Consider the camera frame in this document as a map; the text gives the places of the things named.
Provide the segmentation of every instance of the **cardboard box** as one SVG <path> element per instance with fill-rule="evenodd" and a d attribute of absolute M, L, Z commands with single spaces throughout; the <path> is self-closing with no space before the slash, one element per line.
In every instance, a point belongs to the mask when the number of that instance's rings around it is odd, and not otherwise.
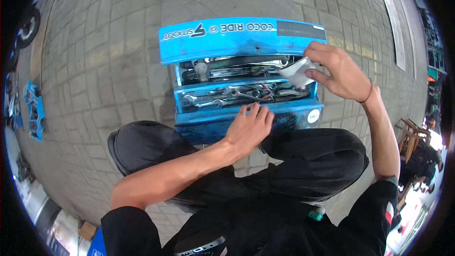
<path fill-rule="evenodd" d="M 95 235 L 97 227 L 91 225 L 88 222 L 84 222 L 82 228 L 77 232 L 77 234 L 87 241 L 91 241 L 93 236 Z"/>

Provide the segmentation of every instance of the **blue box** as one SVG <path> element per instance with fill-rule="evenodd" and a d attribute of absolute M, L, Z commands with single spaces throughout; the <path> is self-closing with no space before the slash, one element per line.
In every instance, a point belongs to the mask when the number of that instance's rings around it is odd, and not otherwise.
<path fill-rule="evenodd" d="M 279 76 L 230 79 L 184 85 L 181 63 L 215 57 L 291 55 L 302 56 L 311 41 L 327 43 L 320 25 L 276 18 L 217 18 L 163 27 L 159 31 L 163 65 L 174 64 L 175 126 L 191 144 L 212 144 L 222 139 L 240 106 L 202 107 L 187 110 L 182 96 L 215 88 L 246 84 L 287 82 Z M 314 128 L 323 104 L 317 82 L 307 85 L 309 96 L 287 102 L 267 103 L 275 113 L 272 131 Z"/>

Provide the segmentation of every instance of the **hand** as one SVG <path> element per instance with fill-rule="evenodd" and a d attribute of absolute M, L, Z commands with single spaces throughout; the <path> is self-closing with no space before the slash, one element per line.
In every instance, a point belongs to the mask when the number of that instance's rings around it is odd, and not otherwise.
<path fill-rule="evenodd" d="M 236 154 L 237 160 L 248 156 L 265 139 L 272 128 L 274 116 L 267 106 L 260 107 L 257 102 L 240 108 L 223 139 L 233 146 L 232 153 Z"/>
<path fill-rule="evenodd" d="M 305 50 L 304 56 L 326 67 L 331 75 L 325 75 L 317 69 L 308 69 L 305 72 L 307 77 L 321 83 L 341 98 L 367 100 L 372 82 L 344 50 L 313 41 Z"/>

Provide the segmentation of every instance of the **concrete floor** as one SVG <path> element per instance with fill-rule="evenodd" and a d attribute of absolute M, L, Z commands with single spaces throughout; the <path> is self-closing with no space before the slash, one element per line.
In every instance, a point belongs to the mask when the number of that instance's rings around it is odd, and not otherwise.
<path fill-rule="evenodd" d="M 21 51 L 19 73 L 20 85 L 30 78 L 41 85 L 46 131 L 43 142 L 37 143 L 21 129 L 19 141 L 51 198 L 94 224 L 108 212 L 112 187 L 122 178 L 106 150 L 108 134 L 135 120 L 173 124 L 172 73 L 159 60 L 157 31 L 162 26 L 241 16 L 319 23 L 327 29 L 328 43 L 345 49 L 381 88 L 392 123 L 401 117 L 423 119 L 426 61 L 417 60 L 414 78 L 413 50 L 406 48 L 406 70 L 396 66 L 384 0 L 46 0 L 41 6 L 42 17 L 49 19 L 42 19 L 41 40 Z M 397 10 L 404 16 L 403 8 Z M 418 25 L 411 28 L 421 32 Z M 403 23 L 401 29 L 410 38 L 408 25 Z M 419 44 L 416 52 L 426 51 Z M 352 131 L 370 155 L 368 122 L 360 105 L 322 87 L 319 91 L 325 105 L 320 127 Z M 268 162 L 276 160 L 255 151 L 235 165 L 236 174 L 258 172 Z M 372 178 L 369 168 L 325 203 L 335 224 Z M 147 212 L 162 245 L 189 218 L 164 203 Z"/>

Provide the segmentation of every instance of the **toolbox lid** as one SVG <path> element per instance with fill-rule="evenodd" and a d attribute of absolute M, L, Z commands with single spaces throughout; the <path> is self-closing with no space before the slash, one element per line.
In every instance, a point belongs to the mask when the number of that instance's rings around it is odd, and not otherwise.
<path fill-rule="evenodd" d="M 162 27 L 161 63 L 270 54 L 302 55 L 311 41 L 327 43 L 321 25 L 277 18 L 216 18 Z"/>

